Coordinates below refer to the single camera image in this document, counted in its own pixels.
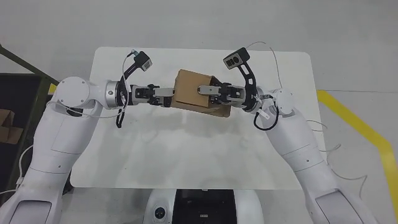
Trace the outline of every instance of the black panel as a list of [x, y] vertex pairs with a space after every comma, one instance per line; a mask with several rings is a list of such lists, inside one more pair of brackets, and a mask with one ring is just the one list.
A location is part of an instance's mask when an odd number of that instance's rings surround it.
[[172, 224], [237, 224], [233, 190], [177, 190]]
[[[25, 128], [36, 101], [40, 80], [36, 75], [0, 75], [0, 109], [15, 112], [13, 126]], [[18, 147], [19, 144], [0, 142], [0, 192], [6, 189], [12, 166], [17, 159]], [[32, 151], [29, 151], [24, 159], [29, 161], [31, 154]]]

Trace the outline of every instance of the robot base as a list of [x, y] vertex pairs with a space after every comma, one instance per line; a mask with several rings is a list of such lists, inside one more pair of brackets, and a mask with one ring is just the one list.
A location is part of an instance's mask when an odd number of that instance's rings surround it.
[[264, 224], [254, 190], [154, 189], [143, 224]]

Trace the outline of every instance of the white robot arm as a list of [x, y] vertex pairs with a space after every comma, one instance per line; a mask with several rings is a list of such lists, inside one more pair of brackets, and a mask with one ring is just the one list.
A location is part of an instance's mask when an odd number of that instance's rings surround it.
[[[145, 53], [134, 55], [135, 63], [126, 70], [125, 77], [136, 68], [146, 71], [151, 65]], [[149, 103], [169, 107], [174, 93], [173, 88], [154, 85], [130, 88], [132, 93], [126, 97], [122, 80], [94, 85], [82, 78], [69, 77], [58, 85], [37, 126], [29, 169], [14, 195], [0, 208], [0, 224], [58, 223], [63, 187], [72, 166], [91, 140], [103, 108], [120, 109], [127, 98], [128, 105]], [[91, 112], [78, 116], [71, 112], [78, 109]]]
[[[294, 108], [293, 94], [284, 88], [267, 91], [256, 86], [246, 63], [250, 56], [241, 48], [224, 58], [225, 65], [238, 67], [246, 86], [214, 82], [198, 92], [211, 101], [242, 108], [255, 114], [254, 125], [266, 132], [275, 150], [294, 171], [305, 195], [308, 213], [314, 223], [371, 223], [377, 221], [363, 201], [336, 181], [323, 160], [317, 140], [301, 112]], [[263, 128], [257, 125], [260, 117]]]

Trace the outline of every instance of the white cable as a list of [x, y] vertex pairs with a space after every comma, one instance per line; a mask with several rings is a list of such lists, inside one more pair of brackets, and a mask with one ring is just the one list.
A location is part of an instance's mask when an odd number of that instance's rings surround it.
[[[320, 124], [321, 126], [324, 126], [326, 129], [328, 129], [328, 127], [327, 127], [325, 124], [322, 124], [321, 122], [318, 122], [318, 121], [316, 121], [316, 120], [308, 119], [307, 122], [318, 123], [318, 124]], [[311, 129], [311, 130], [312, 130], [312, 131], [318, 131], [318, 132], [322, 132], [322, 131], [323, 131], [323, 130], [314, 130], [314, 129]]]
[[[259, 42], [253, 42], [252, 44], [247, 45], [247, 46], [246, 46], [246, 49], [250, 48], [250, 46], [252, 46], [252, 45], [254, 45], [254, 44], [265, 44], [265, 45], [267, 45], [266, 42], [261, 42], [261, 41], [259, 41]], [[269, 49], [272, 51], [272, 54], [274, 55], [275, 64], [276, 64], [276, 71], [277, 71], [277, 73], [278, 73], [278, 81], [279, 81], [280, 88], [282, 88], [282, 82], [280, 82], [278, 60], [276, 59], [276, 55], [275, 55], [274, 50], [273, 50], [271, 47], [269, 47]]]
[[24, 180], [24, 177], [22, 176], [22, 158], [24, 157], [25, 153], [32, 148], [33, 145], [29, 146], [28, 148], [26, 148], [26, 150], [21, 154], [21, 156], [19, 157], [19, 162], [18, 162], [18, 167], [19, 167], [19, 178], [17, 180], [17, 187], [16, 190], [19, 188], [19, 186], [21, 185], [22, 181]]
[[123, 81], [124, 81], [124, 86], [126, 87], [126, 91], [127, 91], [127, 101], [126, 101], [125, 105], [123, 106], [123, 109], [122, 109], [122, 111], [121, 111], [120, 113], [118, 113], [118, 114], [116, 114], [116, 115], [112, 115], [112, 116], [105, 116], [105, 117], [95, 116], [95, 115], [91, 115], [91, 114], [81, 113], [81, 112], [79, 112], [79, 111], [75, 111], [75, 110], [73, 110], [73, 109], [71, 109], [71, 108], [69, 108], [69, 107], [67, 107], [67, 106], [65, 106], [65, 105], [63, 105], [63, 104], [61, 104], [61, 103], [55, 102], [55, 101], [49, 101], [49, 102], [46, 104], [46, 106], [48, 106], [49, 104], [56, 104], [56, 105], [59, 105], [59, 106], [65, 108], [65, 109], [67, 109], [68, 111], [73, 112], [73, 113], [78, 113], [78, 114], [81, 114], [81, 115], [83, 115], [83, 116], [93, 117], [93, 118], [99, 118], [99, 119], [114, 118], [114, 117], [117, 117], [117, 116], [123, 114], [123, 113], [126, 111], [127, 105], [129, 104], [129, 100], [130, 100], [130, 98], [129, 98], [129, 92], [130, 92], [130, 90], [129, 90], [129, 87], [128, 87], [128, 84], [127, 84], [126, 77], [124, 76], [124, 64], [126, 63], [127, 58], [129, 58], [128, 55], [126, 56], [126, 58], [124, 59], [123, 64], [122, 64], [122, 77], [123, 77]]
[[362, 189], [363, 189], [363, 186], [365, 185], [366, 179], [368, 179], [368, 175], [366, 174], [366, 175], [363, 175], [363, 176], [361, 176], [361, 177], [355, 177], [355, 178], [343, 177], [343, 176], [337, 174], [337, 172], [332, 168], [331, 164], [329, 163], [329, 157], [330, 157], [331, 153], [332, 153], [333, 151], [336, 151], [336, 150], [339, 149], [340, 147], [341, 147], [341, 144], [337, 144], [335, 147], [333, 147], [333, 148], [330, 149], [330, 150], [324, 150], [324, 151], [319, 150], [319, 151], [320, 151], [320, 152], [329, 152], [329, 153], [326, 155], [326, 163], [329, 165], [331, 171], [332, 171], [337, 177], [339, 177], [339, 178], [341, 178], [341, 179], [344, 179], [344, 180], [359, 180], [359, 179], [363, 179], [362, 184], [361, 184], [361, 187], [359, 188], [359, 194], [358, 194], [358, 195], [359, 195], [359, 198], [362, 200]]
[[32, 148], [33, 147], [33, 145], [31, 145], [31, 146], [29, 146], [28, 148], [26, 148], [25, 149], [25, 151], [21, 154], [21, 156], [19, 157], [19, 162], [18, 162], [18, 167], [19, 167], [19, 177], [18, 177], [18, 180], [17, 180], [17, 186], [16, 186], [16, 188], [15, 189], [11, 189], [11, 190], [6, 190], [6, 191], [3, 191], [3, 192], [0, 192], [0, 195], [1, 194], [4, 194], [4, 193], [8, 193], [8, 192], [15, 192], [15, 191], [17, 191], [17, 189], [19, 188], [19, 186], [21, 185], [21, 183], [22, 183], [22, 181], [24, 180], [24, 177], [22, 176], [22, 158], [24, 157], [24, 155], [25, 155], [25, 153], [30, 149], [30, 148]]
[[6, 190], [6, 191], [3, 191], [3, 192], [0, 192], [0, 195], [4, 194], [4, 193], [8, 193], [8, 192], [15, 192], [15, 191], [17, 191], [17, 190], [16, 189]]

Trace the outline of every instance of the cardboard piece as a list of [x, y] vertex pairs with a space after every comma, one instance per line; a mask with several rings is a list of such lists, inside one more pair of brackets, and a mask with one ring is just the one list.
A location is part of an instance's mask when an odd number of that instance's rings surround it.
[[11, 110], [0, 109], [0, 142], [17, 144], [23, 129], [12, 126], [15, 113]]
[[211, 104], [209, 96], [200, 95], [200, 85], [210, 85], [215, 77], [202, 75], [188, 70], [181, 69], [174, 84], [174, 96], [171, 107], [198, 113], [206, 113], [217, 117], [229, 117], [231, 106]]

